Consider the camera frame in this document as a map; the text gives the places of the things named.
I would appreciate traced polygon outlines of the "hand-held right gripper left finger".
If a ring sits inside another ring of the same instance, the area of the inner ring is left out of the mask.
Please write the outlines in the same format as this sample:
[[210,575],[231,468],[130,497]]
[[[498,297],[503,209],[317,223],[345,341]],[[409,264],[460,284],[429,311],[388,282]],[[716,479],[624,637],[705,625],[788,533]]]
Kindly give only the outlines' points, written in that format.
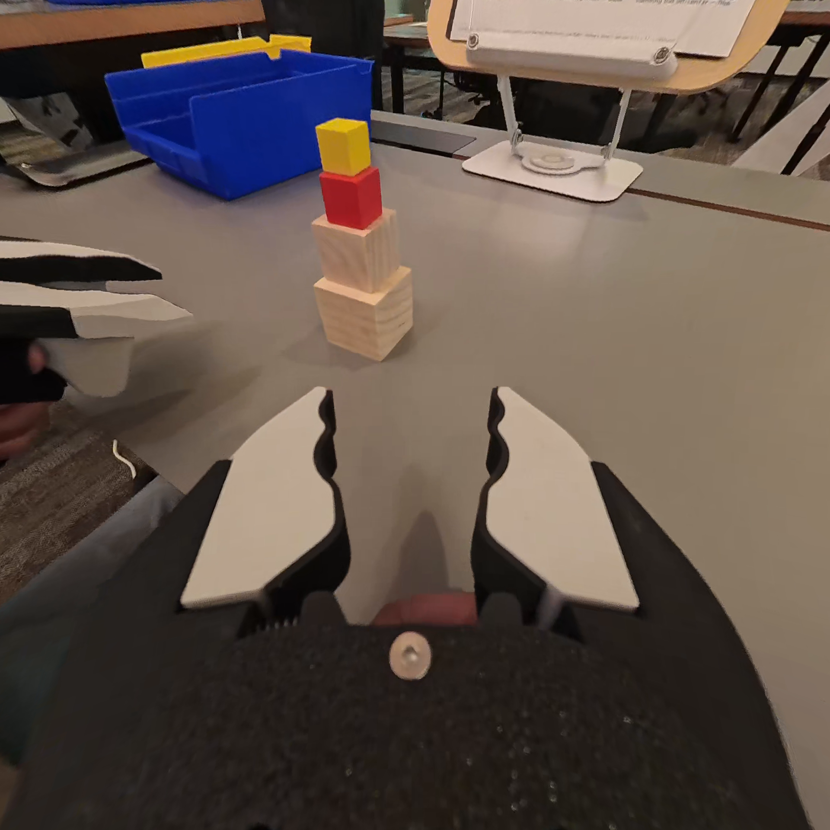
[[315,387],[233,454],[182,594],[188,610],[255,603],[299,613],[350,566],[334,394]]

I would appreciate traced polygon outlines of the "medium wooden cube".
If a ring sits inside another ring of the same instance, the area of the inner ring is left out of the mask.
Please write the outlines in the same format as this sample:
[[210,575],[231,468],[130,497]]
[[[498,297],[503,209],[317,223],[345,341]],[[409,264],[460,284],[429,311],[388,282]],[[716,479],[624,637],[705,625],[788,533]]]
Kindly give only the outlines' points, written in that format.
[[384,208],[365,229],[331,223],[325,215],[312,223],[323,276],[365,293],[381,290],[401,265],[397,211]]

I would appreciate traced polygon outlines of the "brown wooden desk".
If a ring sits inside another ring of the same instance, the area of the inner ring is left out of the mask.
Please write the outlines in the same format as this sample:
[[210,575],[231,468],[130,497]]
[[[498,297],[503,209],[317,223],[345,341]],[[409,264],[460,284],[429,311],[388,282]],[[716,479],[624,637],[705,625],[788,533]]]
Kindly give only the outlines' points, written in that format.
[[3,51],[265,21],[259,1],[1,2]]

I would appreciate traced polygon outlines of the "yellow wooden cube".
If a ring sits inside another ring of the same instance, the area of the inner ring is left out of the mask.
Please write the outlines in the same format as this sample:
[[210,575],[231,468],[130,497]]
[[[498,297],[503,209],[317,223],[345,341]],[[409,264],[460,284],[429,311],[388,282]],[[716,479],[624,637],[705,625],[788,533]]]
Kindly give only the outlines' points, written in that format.
[[317,125],[316,138],[324,172],[355,177],[371,166],[367,121],[330,119]]

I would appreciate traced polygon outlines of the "person's left hand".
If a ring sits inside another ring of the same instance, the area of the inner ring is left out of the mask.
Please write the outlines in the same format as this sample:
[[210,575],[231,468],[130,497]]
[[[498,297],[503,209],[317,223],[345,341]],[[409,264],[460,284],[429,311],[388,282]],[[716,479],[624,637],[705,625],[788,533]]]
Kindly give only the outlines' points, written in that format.
[[49,426],[51,401],[36,376],[47,368],[31,340],[2,338],[1,465],[26,452]]

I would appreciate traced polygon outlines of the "white slanted panel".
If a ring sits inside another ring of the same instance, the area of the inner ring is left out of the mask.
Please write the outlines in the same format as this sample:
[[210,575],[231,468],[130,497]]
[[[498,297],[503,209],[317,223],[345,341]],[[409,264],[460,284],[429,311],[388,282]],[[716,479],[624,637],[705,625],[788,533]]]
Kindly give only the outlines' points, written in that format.
[[820,86],[803,103],[797,105],[763,137],[759,138],[731,165],[733,169],[747,169],[784,175],[803,174],[817,163],[828,158],[828,125],[809,147],[804,157],[794,163],[787,172],[784,170],[794,157],[798,147],[808,136],[823,115],[828,112],[829,82]]

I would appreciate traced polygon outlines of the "yellow plastic bin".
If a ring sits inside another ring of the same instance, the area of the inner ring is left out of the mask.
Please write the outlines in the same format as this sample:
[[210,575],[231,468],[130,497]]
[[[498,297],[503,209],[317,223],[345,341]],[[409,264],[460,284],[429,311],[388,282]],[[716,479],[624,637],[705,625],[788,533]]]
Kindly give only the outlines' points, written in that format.
[[190,47],[149,51],[141,55],[143,68],[156,68],[182,63],[234,57],[252,53],[264,53],[271,59],[280,56],[281,51],[310,52],[312,38],[309,36],[272,34],[267,40],[250,36]]

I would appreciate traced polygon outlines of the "black office chair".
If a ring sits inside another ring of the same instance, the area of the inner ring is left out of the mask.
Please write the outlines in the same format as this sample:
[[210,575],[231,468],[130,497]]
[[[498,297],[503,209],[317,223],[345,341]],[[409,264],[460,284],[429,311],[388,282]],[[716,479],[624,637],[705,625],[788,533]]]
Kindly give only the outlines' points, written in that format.
[[512,77],[511,92],[524,135],[595,145],[613,137],[619,89]]

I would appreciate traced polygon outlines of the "red wooden cube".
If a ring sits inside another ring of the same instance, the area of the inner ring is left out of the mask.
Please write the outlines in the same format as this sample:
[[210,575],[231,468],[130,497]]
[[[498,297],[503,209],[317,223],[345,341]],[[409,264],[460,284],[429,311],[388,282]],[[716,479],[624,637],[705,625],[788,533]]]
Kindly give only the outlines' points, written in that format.
[[378,168],[369,166],[354,176],[322,172],[319,183],[329,223],[364,230],[382,216]]

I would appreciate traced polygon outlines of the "white instruction sheet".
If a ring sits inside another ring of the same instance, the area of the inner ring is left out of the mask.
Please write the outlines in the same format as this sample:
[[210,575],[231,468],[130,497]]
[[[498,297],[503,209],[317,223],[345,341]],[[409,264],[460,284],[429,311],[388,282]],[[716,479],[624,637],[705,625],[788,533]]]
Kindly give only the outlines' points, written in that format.
[[460,1],[450,40],[479,53],[727,57],[753,1]]

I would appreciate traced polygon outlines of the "person's trouser leg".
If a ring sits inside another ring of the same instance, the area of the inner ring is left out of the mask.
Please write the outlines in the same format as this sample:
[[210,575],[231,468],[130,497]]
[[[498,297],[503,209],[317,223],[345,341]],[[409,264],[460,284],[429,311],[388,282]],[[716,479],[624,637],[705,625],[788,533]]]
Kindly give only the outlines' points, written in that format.
[[1,755],[17,767],[99,589],[181,501],[156,476],[1,608]]

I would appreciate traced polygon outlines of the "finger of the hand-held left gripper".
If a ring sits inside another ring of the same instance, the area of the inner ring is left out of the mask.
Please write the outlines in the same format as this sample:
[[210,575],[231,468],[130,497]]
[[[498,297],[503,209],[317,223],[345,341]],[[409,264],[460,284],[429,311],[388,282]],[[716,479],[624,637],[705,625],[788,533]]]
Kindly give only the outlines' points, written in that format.
[[82,289],[110,282],[160,281],[159,269],[130,255],[65,243],[1,240],[1,281]]
[[3,338],[149,338],[191,318],[154,295],[1,285]]

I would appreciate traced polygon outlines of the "white folding stand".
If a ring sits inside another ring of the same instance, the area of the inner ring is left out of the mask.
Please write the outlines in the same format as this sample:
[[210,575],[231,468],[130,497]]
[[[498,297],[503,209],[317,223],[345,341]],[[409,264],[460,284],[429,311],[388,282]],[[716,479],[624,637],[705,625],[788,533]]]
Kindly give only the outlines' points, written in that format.
[[524,63],[559,74],[610,76],[622,81],[622,98],[609,144],[598,153],[567,150],[524,138],[514,112],[510,79],[498,75],[508,139],[466,159],[462,169],[585,202],[618,199],[642,173],[641,165],[613,157],[634,83],[664,80],[676,72],[676,45],[686,25],[670,24],[663,32],[648,32],[644,22],[636,22],[632,33],[624,32],[618,24],[608,34],[592,34],[584,26],[575,34],[559,34],[486,22],[483,11],[482,6],[472,9],[468,57],[499,59],[512,69]]

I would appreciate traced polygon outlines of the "blue plastic bin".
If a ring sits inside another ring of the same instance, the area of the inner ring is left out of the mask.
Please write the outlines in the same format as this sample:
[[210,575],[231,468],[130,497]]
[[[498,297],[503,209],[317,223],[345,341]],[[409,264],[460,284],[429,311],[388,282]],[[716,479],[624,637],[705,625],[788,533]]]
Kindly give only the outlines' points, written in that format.
[[133,150],[194,188],[234,200],[320,169],[316,127],[370,120],[374,63],[257,51],[112,72],[105,83]]

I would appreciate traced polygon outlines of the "large wooden cube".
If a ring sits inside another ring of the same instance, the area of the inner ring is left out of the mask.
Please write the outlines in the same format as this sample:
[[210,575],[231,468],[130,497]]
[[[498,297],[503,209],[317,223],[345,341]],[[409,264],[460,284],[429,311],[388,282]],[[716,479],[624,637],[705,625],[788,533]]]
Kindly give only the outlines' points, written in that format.
[[400,266],[376,292],[325,277],[314,291],[327,340],[351,353],[383,361],[412,328],[412,270],[407,266]]

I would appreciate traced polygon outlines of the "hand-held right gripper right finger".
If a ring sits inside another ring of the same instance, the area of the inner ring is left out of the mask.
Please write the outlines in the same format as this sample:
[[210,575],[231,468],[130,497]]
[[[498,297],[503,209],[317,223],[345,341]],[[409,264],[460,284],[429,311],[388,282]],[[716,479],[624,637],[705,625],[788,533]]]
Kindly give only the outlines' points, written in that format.
[[513,389],[492,390],[489,445],[472,536],[480,610],[511,594],[523,616],[567,604],[634,613],[632,576],[587,452]]

